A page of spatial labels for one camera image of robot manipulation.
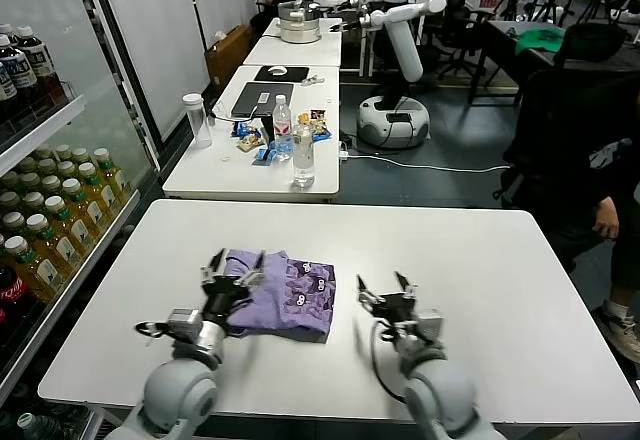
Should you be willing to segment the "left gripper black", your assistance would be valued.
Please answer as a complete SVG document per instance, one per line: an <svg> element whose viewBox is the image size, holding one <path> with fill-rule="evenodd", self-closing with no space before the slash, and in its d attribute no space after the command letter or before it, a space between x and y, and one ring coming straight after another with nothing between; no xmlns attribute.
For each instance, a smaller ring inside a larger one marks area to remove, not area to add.
<svg viewBox="0 0 640 440"><path fill-rule="evenodd" d="M220 264L225 259L225 249L219 250L208 264L200 268L202 289L206 301L201 309L203 318L226 318L235 305L250 297L249 288L257 287L264 278L265 251L258 255L255 265L241 278L218 276Z"/></svg>

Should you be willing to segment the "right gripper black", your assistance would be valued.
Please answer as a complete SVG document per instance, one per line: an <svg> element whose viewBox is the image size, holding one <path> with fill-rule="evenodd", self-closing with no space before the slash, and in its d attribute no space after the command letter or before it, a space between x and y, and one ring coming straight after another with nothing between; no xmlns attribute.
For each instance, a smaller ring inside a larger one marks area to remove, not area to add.
<svg viewBox="0 0 640 440"><path fill-rule="evenodd" d="M384 320L392 329L413 331L417 325L414 312L417 286L398 271L394 272L402 294L378 296L371 292L360 275L356 276L358 302L374 318Z"/></svg>

